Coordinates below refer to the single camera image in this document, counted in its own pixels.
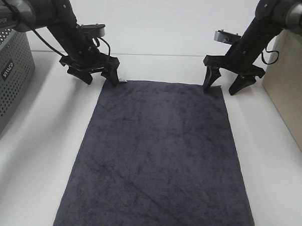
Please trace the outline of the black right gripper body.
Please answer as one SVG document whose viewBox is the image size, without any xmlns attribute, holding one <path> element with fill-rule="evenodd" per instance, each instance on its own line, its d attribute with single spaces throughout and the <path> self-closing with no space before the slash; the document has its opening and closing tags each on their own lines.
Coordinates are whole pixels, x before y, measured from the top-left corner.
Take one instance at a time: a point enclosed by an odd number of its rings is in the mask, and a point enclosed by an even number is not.
<svg viewBox="0 0 302 226">
<path fill-rule="evenodd" d="M 247 65 L 243 66 L 240 63 L 229 63 L 228 59 L 225 56 L 217 55 L 210 56 L 206 55 L 203 63 L 206 67 L 210 67 L 211 69 L 226 69 L 230 72 L 237 73 L 241 76 L 257 76 L 262 78 L 265 75 L 264 69 L 255 66 L 255 65 Z"/>
</svg>

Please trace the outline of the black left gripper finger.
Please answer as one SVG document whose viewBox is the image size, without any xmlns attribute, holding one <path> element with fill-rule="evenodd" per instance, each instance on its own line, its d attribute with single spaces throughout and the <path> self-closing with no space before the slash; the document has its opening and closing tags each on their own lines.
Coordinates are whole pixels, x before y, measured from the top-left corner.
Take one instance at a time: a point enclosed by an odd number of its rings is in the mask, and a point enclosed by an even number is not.
<svg viewBox="0 0 302 226">
<path fill-rule="evenodd" d="M 88 72 L 81 72 L 75 68 L 69 67 L 67 73 L 77 77 L 78 79 L 80 79 L 81 81 L 85 82 L 88 85 L 92 83 L 93 77 Z"/>
<path fill-rule="evenodd" d="M 113 66 L 107 66 L 103 68 L 101 72 L 101 76 L 103 76 L 106 80 L 108 80 L 111 83 L 111 85 L 113 85 L 114 87 L 116 87 L 117 84 L 119 83 L 117 69 Z"/>
</svg>

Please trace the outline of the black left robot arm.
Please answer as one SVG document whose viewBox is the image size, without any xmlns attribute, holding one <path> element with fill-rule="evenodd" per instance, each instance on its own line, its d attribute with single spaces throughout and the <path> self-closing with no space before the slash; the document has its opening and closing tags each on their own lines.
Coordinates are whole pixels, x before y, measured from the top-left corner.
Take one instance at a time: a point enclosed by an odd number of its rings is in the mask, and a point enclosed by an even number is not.
<svg viewBox="0 0 302 226">
<path fill-rule="evenodd" d="M 68 74 L 91 84 L 92 74 L 99 72 L 113 86 L 119 83 L 119 60 L 98 49 L 105 25 L 79 25 L 69 0 L 0 0 L 0 30 L 35 33 L 42 27 L 65 50 L 60 63 L 68 66 Z"/>
</svg>

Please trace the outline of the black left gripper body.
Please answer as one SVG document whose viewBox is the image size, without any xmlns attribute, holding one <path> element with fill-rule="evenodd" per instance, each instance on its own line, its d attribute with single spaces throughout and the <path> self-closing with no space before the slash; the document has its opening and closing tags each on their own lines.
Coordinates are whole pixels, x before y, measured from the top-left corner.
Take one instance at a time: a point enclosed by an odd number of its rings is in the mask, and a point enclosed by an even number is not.
<svg viewBox="0 0 302 226">
<path fill-rule="evenodd" d="M 119 67 L 119 60 L 99 51 L 80 51 L 76 54 L 62 56 L 60 59 L 62 66 L 69 66 L 79 72 L 106 72 Z"/>
</svg>

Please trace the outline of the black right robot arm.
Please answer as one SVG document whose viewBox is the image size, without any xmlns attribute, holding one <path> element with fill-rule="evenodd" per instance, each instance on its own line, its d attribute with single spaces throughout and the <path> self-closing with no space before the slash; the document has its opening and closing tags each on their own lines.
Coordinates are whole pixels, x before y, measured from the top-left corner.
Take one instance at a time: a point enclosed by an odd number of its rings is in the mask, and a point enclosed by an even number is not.
<svg viewBox="0 0 302 226">
<path fill-rule="evenodd" d="M 229 88 L 230 95 L 253 85 L 257 77 L 262 78 L 265 75 L 264 69 L 253 63 L 258 56 L 263 55 L 269 42 L 282 30 L 302 34 L 302 0 L 260 0 L 254 19 L 243 35 L 216 31 L 214 39 L 229 44 L 230 48 L 225 55 L 206 55 L 204 58 L 204 91 L 220 78 L 221 68 L 237 74 Z"/>
</svg>

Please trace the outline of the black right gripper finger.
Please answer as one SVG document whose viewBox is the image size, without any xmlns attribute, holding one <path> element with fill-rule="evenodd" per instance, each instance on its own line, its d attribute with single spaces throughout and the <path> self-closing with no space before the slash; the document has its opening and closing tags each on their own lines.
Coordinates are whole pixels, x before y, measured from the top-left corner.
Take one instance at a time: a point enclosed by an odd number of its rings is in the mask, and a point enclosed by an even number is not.
<svg viewBox="0 0 302 226">
<path fill-rule="evenodd" d="M 232 96 L 239 92 L 240 90 L 244 89 L 247 86 L 251 86 L 256 82 L 256 78 L 253 75 L 237 75 L 237 78 L 232 83 L 229 88 L 229 94 Z"/>
<path fill-rule="evenodd" d="M 206 68 L 206 75 L 205 75 L 205 80 L 203 82 L 203 90 L 206 91 L 208 90 L 211 85 L 221 77 L 221 74 L 219 72 L 218 67 L 214 66 L 207 66 Z"/>
</svg>

